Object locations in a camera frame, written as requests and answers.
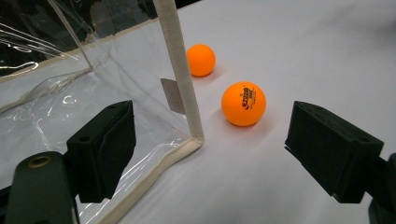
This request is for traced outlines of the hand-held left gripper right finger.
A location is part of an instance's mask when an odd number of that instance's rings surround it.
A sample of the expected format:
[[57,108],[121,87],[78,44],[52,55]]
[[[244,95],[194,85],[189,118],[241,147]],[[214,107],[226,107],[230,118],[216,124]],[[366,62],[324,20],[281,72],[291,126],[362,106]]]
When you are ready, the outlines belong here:
[[333,112],[293,103],[285,149],[339,203],[360,203],[364,174],[384,143]]

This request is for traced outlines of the white table mat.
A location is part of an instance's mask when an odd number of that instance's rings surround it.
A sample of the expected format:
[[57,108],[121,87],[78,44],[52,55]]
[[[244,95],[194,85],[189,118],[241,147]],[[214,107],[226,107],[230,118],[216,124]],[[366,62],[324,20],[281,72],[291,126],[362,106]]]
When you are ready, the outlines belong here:
[[[120,224],[369,224],[369,197],[337,202],[285,149],[296,101],[319,105],[396,152],[396,0],[200,0],[177,8],[186,52],[213,49],[191,74],[204,142],[167,168]],[[221,111],[234,83],[258,85],[255,124]]]

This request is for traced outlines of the clear plastic bag beige trim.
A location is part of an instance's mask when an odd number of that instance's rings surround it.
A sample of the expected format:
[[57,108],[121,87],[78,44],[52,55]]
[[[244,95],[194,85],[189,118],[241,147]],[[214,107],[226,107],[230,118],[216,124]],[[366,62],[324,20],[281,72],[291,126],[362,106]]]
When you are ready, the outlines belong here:
[[[83,203],[66,141],[128,100],[134,155]],[[0,224],[118,224],[203,142],[175,0],[0,0]]]

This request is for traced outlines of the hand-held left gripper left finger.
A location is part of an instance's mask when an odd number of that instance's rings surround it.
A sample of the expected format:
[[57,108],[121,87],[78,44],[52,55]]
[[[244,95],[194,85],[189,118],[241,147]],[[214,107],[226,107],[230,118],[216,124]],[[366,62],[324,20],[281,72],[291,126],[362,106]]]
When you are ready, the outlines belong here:
[[72,194],[83,203],[113,197],[136,145],[131,100],[105,107],[67,141],[65,164]]

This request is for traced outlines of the orange table tennis ball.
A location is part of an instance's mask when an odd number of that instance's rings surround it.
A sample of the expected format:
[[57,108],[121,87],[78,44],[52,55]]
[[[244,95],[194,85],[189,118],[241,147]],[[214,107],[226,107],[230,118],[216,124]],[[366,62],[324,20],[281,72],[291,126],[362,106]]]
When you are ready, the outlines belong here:
[[195,77],[210,75],[216,65],[215,52],[204,44],[191,46],[187,50],[187,60],[191,74]]

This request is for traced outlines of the orange ball with dark print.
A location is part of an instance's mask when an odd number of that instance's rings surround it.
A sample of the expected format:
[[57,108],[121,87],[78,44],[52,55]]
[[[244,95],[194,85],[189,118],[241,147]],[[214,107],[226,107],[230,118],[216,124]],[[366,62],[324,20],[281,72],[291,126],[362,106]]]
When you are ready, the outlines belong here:
[[262,89],[248,81],[232,84],[222,95],[221,111],[231,124],[247,127],[257,123],[266,109]]

